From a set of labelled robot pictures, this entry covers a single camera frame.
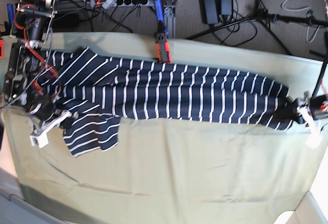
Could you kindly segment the robot arm image left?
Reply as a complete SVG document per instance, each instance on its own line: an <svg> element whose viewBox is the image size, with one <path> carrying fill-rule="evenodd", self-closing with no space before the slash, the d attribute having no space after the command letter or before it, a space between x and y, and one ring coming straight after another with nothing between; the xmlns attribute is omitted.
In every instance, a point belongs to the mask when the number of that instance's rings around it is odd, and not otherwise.
<svg viewBox="0 0 328 224"><path fill-rule="evenodd" d="M52 23L57 6L63 0L18 0L12 19L12 44L8 70L1 92L1 109L12 108L24 112L32 121L32 135L40 137L54 126L71 117L69 111L55 108L61 87L54 93L43 91L40 77L57 79L58 73L50 64L52 50L43 55L41 45L52 41Z"/></svg>

